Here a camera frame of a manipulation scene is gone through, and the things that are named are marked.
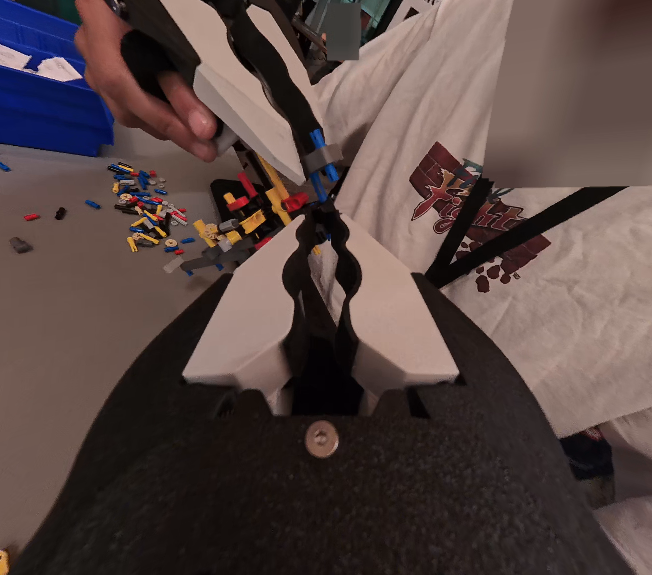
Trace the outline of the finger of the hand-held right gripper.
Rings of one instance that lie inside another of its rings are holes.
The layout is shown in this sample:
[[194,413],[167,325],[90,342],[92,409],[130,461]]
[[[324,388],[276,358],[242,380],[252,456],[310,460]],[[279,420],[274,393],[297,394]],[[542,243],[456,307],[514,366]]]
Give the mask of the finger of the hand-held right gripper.
[[313,151],[310,133],[323,125],[303,61],[294,51],[275,18],[250,5],[232,22],[232,44],[261,83],[272,109],[289,124],[298,157]]
[[[253,68],[233,49],[232,21],[201,0],[158,1],[199,58],[192,87],[200,101],[284,177],[306,182],[289,124],[272,109]],[[235,0],[235,16],[250,5],[256,6]]]

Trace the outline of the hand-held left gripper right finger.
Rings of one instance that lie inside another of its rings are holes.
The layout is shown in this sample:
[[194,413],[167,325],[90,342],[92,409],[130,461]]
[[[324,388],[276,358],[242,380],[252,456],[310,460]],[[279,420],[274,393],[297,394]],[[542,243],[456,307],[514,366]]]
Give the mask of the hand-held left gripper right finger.
[[337,357],[363,389],[360,416],[391,390],[452,383],[460,372],[410,270],[349,216],[331,231]]

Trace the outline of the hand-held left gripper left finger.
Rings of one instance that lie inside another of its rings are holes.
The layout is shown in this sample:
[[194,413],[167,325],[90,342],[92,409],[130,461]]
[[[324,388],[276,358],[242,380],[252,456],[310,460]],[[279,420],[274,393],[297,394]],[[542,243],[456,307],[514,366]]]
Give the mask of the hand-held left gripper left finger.
[[275,415],[289,416],[291,382],[307,358],[301,294],[310,279],[314,222],[300,214],[232,275],[183,377],[236,391],[260,391]]

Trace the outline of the long grey Technic assembly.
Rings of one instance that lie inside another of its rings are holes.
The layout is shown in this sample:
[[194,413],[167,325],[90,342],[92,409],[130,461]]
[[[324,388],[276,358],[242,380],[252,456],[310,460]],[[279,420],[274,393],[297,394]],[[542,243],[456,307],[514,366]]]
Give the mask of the long grey Technic assembly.
[[177,250],[176,258],[164,266],[165,273],[181,270],[192,276],[205,267],[222,270],[227,263],[240,266],[300,213],[324,207],[318,199],[311,201],[303,190],[290,193],[275,169],[240,141],[235,144],[235,153],[242,166],[237,180],[211,184],[220,222],[199,220],[193,224],[207,248],[195,259],[185,259]]

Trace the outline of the grey lego connector blue pins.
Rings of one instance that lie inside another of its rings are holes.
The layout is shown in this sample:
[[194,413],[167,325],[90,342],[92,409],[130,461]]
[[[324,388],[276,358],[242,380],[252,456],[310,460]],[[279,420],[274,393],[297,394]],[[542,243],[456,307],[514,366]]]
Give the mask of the grey lego connector blue pins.
[[330,183],[337,182],[339,175],[336,164],[343,159],[340,147],[337,144],[327,144],[321,128],[310,133],[310,140],[314,148],[303,158],[306,174],[315,180],[323,173]]

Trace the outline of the scattered small lego pieces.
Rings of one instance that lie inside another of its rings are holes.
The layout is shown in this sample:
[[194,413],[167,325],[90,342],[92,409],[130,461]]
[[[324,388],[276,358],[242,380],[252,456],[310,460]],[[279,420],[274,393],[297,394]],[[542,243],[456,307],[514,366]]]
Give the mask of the scattered small lego pieces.
[[157,250],[176,258],[195,245],[188,212],[170,199],[170,185],[158,171],[117,160],[106,172],[112,181],[110,207],[124,223],[130,253]]

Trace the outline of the white paper slip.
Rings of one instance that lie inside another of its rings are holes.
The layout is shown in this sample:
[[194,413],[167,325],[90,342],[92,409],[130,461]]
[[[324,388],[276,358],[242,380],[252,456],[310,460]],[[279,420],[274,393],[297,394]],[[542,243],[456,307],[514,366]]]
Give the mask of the white paper slip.
[[37,68],[37,75],[61,83],[75,82],[84,78],[62,57],[45,58]]

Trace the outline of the blue plastic bin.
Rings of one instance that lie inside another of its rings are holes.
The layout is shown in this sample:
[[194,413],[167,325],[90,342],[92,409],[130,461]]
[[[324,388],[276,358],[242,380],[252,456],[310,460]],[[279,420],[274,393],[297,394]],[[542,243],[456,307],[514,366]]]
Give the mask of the blue plastic bin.
[[99,156],[115,141],[114,120],[85,79],[37,75],[45,58],[65,58],[84,77],[74,45],[77,25],[1,0],[1,143]]

